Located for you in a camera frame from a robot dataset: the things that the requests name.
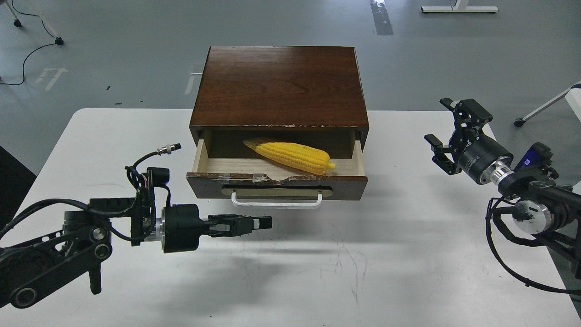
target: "yellow corn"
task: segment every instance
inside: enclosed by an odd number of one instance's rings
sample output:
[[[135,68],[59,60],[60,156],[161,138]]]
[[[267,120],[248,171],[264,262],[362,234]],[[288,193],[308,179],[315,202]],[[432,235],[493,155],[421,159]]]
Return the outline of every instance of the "yellow corn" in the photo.
[[[315,175],[324,175],[327,169],[335,169],[335,164],[329,161],[330,157],[327,152],[306,145],[266,138],[246,140],[244,145],[279,164]]]

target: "connector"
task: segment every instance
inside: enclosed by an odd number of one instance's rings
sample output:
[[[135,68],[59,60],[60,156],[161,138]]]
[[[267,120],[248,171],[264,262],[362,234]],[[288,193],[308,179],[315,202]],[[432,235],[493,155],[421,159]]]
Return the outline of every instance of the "connector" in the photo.
[[[161,148],[161,149],[157,149],[157,154],[162,155],[162,154],[171,154],[172,151],[175,150],[179,150],[181,149],[181,144],[180,143],[175,143],[175,144],[168,144],[165,147]]]

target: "black cable on floor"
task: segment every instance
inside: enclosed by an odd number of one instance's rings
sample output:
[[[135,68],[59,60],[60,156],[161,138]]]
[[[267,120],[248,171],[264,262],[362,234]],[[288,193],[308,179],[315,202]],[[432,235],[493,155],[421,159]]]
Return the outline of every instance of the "black cable on floor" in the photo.
[[[51,44],[46,44],[46,45],[43,45],[43,46],[41,46],[41,47],[38,47],[38,48],[36,48],[35,50],[33,50],[32,52],[30,52],[30,53],[29,53],[29,54],[26,56],[26,58],[24,59],[24,62],[22,63],[22,81],[21,81],[20,83],[18,83],[18,84],[12,84],[12,83],[0,83],[0,85],[21,85],[21,84],[23,84],[23,83],[24,83],[24,64],[26,63],[26,60],[28,59],[28,57],[30,57],[30,55],[31,55],[31,54],[33,54],[34,52],[36,52],[37,50],[40,50],[40,49],[42,49],[42,48],[44,48],[44,47],[48,47],[48,46],[50,46],[50,45],[55,45],[55,44],[56,44],[56,43],[51,43]]]
[[[12,0],[12,9],[14,9],[17,13],[20,13],[22,15],[26,15],[26,16],[38,16],[38,15],[35,15],[35,14],[32,14],[32,13],[23,13],[23,12],[19,11],[18,9],[16,9],[14,7],[14,0]]]
[[[44,27],[44,30],[45,30],[45,31],[48,33],[48,35],[50,35],[51,37],[55,37],[54,35],[52,35],[52,34],[51,34],[51,32],[49,32],[49,31],[46,29],[46,26],[44,26],[44,20],[42,20],[42,19],[41,19],[40,21],[41,21],[41,23],[42,23],[42,26]]]

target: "white metal handle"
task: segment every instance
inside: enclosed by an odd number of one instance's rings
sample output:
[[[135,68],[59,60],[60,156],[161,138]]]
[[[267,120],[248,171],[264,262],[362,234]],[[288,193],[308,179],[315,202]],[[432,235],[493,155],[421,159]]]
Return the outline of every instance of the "white metal handle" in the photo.
[[[236,190],[232,190],[232,203],[237,207],[270,207],[274,209],[316,209],[323,201],[321,192],[317,195],[317,202],[240,202],[236,199]]]

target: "chair wheel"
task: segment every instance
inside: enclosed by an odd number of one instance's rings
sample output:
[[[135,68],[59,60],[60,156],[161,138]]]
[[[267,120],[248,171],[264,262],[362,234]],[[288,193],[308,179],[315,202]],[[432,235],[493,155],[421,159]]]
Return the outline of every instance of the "chair wheel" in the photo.
[[[522,118],[516,118],[514,120],[514,126],[516,126],[516,127],[521,127],[525,123],[526,123],[526,121],[525,120],[522,120]]]

